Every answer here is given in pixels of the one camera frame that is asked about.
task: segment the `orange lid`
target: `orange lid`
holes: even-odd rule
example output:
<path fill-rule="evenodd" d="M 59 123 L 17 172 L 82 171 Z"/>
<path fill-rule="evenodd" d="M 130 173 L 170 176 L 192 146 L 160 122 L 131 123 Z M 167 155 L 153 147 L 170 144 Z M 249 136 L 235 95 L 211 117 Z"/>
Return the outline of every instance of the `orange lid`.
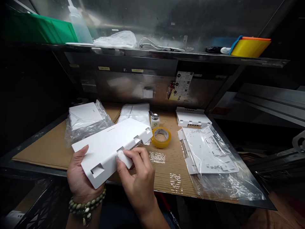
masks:
<path fill-rule="evenodd" d="M 267 38 L 255 38 L 255 37 L 242 37 L 243 40 L 263 40 L 263 41 L 271 41 L 271 39 Z"/>

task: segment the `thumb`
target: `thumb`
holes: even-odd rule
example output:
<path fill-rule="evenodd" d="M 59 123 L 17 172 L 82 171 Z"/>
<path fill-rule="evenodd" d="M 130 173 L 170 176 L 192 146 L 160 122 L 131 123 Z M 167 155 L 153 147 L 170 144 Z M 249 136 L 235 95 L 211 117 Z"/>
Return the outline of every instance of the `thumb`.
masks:
<path fill-rule="evenodd" d="M 128 183 L 130 183 L 131 175 L 129 174 L 127 167 L 124 162 L 120 159 L 116 158 L 117 166 L 118 166 L 118 174 L 121 178 L 123 187 L 126 187 Z"/>
<path fill-rule="evenodd" d="M 84 158 L 84 155 L 87 153 L 88 149 L 89 149 L 89 145 L 85 145 L 82 149 L 75 152 L 72 156 L 71 161 L 75 162 L 75 163 L 81 163 Z"/>

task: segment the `hand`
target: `hand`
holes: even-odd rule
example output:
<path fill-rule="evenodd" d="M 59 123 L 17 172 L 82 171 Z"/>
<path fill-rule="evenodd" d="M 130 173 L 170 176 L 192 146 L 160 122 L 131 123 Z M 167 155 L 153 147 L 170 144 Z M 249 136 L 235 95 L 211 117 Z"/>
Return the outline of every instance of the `hand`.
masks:
<path fill-rule="evenodd" d="M 132 150 L 123 150 L 123 152 L 133 160 L 137 173 L 130 175 L 124 162 L 117 158 L 118 174 L 129 202 L 139 218 L 143 220 L 156 207 L 159 209 L 153 192 L 155 169 L 150 163 L 145 148 L 137 147 Z"/>
<path fill-rule="evenodd" d="M 81 162 L 88 149 L 89 145 L 86 145 L 73 154 L 67 171 L 70 190 L 75 203 L 78 204 L 87 203 L 98 197 L 103 192 L 105 185 L 104 183 L 98 189 L 95 189 L 81 166 Z"/>

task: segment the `green plastic bin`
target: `green plastic bin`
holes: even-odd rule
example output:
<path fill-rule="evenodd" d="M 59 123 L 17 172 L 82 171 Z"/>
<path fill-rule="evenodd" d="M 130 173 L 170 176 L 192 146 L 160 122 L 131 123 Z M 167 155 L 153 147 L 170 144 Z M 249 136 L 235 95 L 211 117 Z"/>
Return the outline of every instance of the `green plastic bin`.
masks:
<path fill-rule="evenodd" d="M 7 10 L 3 31 L 7 41 L 42 44 L 78 42 L 70 22 L 11 9 Z"/>

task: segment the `stainless steel wall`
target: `stainless steel wall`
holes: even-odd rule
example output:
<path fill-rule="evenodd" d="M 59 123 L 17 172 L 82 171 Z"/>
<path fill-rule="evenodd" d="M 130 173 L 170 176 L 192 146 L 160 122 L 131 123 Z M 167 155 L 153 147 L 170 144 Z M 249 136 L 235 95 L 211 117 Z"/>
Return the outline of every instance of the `stainless steel wall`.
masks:
<path fill-rule="evenodd" d="M 206 109 L 238 67 L 229 64 L 76 52 L 65 52 L 65 56 L 69 64 L 78 66 L 63 65 L 71 78 L 77 79 L 81 84 L 84 96 L 99 97 L 101 101 L 107 102 L 149 102 L 151 106 L 161 108 L 183 106 Z M 110 71 L 99 70 L 99 66 L 108 67 Z M 142 69 L 143 73 L 134 73 L 132 69 Z M 179 101 L 168 100 L 167 89 L 170 83 L 175 81 L 177 71 L 194 72 L 202 76 L 193 77 L 187 96 L 182 96 Z M 154 89 L 153 99 L 141 99 L 144 86 Z"/>
<path fill-rule="evenodd" d="M 139 41 L 202 52 L 259 36 L 283 2 L 293 0 L 72 0 L 94 38 L 131 30 Z M 32 0 L 38 13 L 69 21 L 67 0 Z"/>

